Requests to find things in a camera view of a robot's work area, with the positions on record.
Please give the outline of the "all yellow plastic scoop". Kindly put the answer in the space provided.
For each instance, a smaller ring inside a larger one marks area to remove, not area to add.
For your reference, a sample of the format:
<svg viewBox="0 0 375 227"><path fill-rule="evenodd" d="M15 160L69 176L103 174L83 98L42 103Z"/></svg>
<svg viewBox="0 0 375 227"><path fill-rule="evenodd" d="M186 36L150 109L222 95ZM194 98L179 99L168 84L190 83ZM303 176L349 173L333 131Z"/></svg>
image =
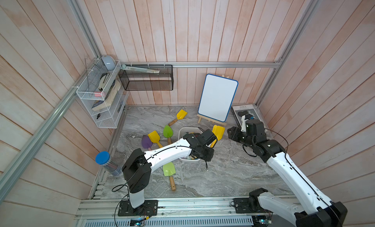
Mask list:
<svg viewBox="0 0 375 227"><path fill-rule="evenodd" d="M216 140L214 142L211 143L210 147L214 147L215 144L222 139L223 135L224 135L224 132L225 132L225 128L222 127L222 126L219 126L219 125L214 125L213 126L213 129L212 129L212 132L214 133L214 135L216 136Z"/></svg>

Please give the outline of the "white plastic storage box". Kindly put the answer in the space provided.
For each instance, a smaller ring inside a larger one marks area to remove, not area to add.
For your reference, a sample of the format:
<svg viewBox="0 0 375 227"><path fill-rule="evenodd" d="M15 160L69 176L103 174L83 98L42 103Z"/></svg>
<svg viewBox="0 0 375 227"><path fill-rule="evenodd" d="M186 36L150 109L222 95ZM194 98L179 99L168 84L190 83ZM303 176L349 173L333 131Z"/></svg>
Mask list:
<svg viewBox="0 0 375 227"><path fill-rule="evenodd" d="M202 132L203 131L199 127L183 127L179 131L178 139L183 138L186 134L191 134L191 133L193 133L193 134L194 133L201 134ZM195 162L199 162L200 161L200 159L195 159L195 158L193 158L191 156L183 157L183 158L180 158L179 160L181 160L183 162L187 162L187 163L195 163Z"/></svg>

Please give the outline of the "green trowel wooden handle front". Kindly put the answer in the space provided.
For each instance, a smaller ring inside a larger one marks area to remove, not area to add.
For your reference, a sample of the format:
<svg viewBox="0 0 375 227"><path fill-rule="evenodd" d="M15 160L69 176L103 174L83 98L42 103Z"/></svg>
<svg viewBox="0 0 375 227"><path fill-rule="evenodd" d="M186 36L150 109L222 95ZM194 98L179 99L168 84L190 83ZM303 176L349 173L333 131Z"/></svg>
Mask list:
<svg viewBox="0 0 375 227"><path fill-rule="evenodd" d="M176 185L175 185L175 181L173 178L173 175L176 173L174 164L170 162L170 163L163 165L163 172L164 172L164 176L169 177L171 190L176 191Z"/></svg>

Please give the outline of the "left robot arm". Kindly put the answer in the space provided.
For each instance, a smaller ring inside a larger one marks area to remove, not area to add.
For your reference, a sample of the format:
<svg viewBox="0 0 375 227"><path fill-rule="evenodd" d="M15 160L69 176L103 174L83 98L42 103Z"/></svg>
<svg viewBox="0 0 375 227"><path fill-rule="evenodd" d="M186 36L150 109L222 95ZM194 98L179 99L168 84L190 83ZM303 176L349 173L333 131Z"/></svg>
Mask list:
<svg viewBox="0 0 375 227"><path fill-rule="evenodd" d="M210 162L214 154L211 144L217 141L215 134L207 129L203 133L187 133L178 141L160 149L145 152L140 148L134 150L122 167L132 208L144 204L144 189L152 172L182 157L193 156Z"/></svg>

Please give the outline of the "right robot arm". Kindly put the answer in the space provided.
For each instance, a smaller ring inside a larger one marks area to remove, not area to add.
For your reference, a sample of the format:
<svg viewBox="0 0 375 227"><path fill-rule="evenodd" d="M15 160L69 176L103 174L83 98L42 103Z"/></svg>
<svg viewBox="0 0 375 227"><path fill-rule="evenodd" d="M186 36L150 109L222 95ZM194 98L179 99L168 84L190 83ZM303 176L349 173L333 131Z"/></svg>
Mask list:
<svg viewBox="0 0 375 227"><path fill-rule="evenodd" d="M341 227L348 210L341 202L333 202L320 191L294 164L286 149L276 140L267 139L263 122L249 119L243 126L227 130L229 139L250 147L288 185L299 201L293 205L259 188L248 199L235 198L237 213L270 211L296 227Z"/></svg>

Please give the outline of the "wooden easel stand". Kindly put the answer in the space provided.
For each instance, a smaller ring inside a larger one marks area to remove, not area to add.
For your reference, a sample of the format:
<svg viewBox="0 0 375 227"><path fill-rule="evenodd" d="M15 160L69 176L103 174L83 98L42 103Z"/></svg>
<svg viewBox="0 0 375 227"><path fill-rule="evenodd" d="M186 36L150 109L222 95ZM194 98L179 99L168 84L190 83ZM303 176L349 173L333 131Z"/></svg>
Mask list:
<svg viewBox="0 0 375 227"><path fill-rule="evenodd" d="M202 119L207 120L208 122L211 122L213 124L212 132L215 132L215 131L224 132L226 129L227 124L225 122L220 122L218 120L203 116L201 114L197 114L197 117L198 117L198 124L200 124Z"/></svg>

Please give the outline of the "grey Twins story book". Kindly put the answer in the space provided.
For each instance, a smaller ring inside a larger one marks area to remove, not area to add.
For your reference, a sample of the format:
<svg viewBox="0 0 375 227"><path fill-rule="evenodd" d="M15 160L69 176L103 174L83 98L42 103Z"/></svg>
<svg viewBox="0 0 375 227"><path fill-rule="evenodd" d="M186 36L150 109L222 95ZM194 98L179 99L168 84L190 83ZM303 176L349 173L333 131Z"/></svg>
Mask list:
<svg viewBox="0 0 375 227"><path fill-rule="evenodd" d="M262 121L265 126L267 126L259 108L254 104L232 106L231 111L235 117L238 127L242 126L242 113L252 115L254 119Z"/></svg>

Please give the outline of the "blue lidded jar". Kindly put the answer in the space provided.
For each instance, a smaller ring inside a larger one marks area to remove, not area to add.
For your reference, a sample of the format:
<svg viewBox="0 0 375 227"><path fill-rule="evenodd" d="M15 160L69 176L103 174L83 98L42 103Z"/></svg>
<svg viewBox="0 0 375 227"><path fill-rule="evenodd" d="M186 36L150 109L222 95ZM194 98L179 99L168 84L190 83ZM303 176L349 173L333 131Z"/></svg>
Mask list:
<svg viewBox="0 0 375 227"><path fill-rule="evenodd" d="M108 152L103 151L97 154L95 161L97 164L107 170L112 176L118 177L122 175L120 165L111 158L111 155Z"/></svg>

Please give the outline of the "pale green ruler tool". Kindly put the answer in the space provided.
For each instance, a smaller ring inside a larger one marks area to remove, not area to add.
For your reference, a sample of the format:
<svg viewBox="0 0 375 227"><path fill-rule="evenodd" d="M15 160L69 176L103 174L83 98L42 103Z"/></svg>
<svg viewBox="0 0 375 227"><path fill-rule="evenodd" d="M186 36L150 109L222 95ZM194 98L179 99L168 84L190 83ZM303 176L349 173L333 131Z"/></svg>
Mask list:
<svg viewBox="0 0 375 227"><path fill-rule="evenodd" d="M135 67L135 66L127 66L123 64L121 66L122 70L125 71L131 71L131 72L139 72L139 73L148 73L148 74L159 74L159 70L149 69L149 68L141 68L141 67Z"/></svg>

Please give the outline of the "whiteboard with blue frame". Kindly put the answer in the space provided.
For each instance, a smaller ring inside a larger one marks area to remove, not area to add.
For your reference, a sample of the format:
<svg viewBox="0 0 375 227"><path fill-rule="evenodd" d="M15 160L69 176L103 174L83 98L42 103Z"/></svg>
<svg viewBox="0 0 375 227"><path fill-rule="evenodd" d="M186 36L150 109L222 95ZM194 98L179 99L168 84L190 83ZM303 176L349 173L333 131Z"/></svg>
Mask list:
<svg viewBox="0 0 375 227"><path fill-rule="evenodd" d="M198 114L225 122L238 88L238 81L207 74L199 103Z"/></svg>

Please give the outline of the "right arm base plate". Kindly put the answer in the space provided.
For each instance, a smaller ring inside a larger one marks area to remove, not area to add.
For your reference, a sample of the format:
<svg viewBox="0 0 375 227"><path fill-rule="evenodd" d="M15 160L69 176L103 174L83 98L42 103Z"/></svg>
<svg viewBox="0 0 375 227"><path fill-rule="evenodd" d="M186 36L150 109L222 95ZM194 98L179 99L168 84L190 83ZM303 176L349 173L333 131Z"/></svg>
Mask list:
<svg viewBox="0 0 375 227"><path fill-rule="evenodd" d="M269 210L262 208L259 202L252 196L248 198L234 198L232 206L235 208L237 214L269 212Z"/></svg>

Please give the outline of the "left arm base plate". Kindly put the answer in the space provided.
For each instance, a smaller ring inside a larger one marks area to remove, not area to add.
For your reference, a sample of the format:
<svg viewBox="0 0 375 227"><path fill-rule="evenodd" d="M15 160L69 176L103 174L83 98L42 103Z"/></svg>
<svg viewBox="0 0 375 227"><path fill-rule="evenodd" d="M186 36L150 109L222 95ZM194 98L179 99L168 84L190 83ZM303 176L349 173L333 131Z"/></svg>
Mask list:
<svg viewBox="0 0 375 227"><path fill-rule="evenodd" d="M137 208L133 208L129 200L119 203L118 216L155 216L158 210L158 200L145 200Z"/></svg>

